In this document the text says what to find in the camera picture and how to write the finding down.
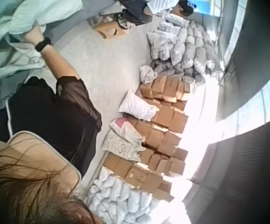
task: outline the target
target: black smartwatch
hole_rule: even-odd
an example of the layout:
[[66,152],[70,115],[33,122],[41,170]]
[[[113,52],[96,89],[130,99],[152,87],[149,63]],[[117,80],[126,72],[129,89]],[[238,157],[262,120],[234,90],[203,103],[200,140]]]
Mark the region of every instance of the black smartwatch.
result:
[[39,43],[36,45],[36,51],[41,52],[42,49],[43,49],[44,47],[46,47],[48,44],[49,44],[49,45],[52,45],[52,44],[51,44],[51,40],[50,40],[50,38],[45,37],[43,41],[39,42]]

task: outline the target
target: dark hair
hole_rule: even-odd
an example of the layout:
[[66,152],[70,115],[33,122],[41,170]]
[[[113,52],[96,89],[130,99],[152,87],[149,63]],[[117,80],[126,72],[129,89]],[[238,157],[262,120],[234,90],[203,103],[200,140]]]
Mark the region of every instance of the dark hair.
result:
[[0,154],[0,161],[5,158],[16,162],[0,162],[0,224],[95,224],[88,207],[59,187],[59,172],[22,178],[14,169],[29,167]]
[[188,0],[180,0],[178,1],[178,5],[181,6],[183,11],[181,12],[183,16],[190,16],[194,12],[194,8],[187,5]]

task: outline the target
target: woman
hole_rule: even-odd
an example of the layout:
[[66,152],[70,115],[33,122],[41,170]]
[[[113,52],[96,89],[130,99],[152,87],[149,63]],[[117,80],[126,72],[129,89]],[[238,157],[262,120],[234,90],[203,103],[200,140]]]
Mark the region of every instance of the woman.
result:
[[119,0],[126,8],[115,16],[121,29],[128,29],[128,22],[142,25],[152,22],[153,15],[171,11],[185,17],[193,14],[196,5],[188,0]]
[[56,94],[32,77],[0,110],[0,224],[97,223],[70,193],[95,155],[101,115],[40,28],[25,39],[57,79]]

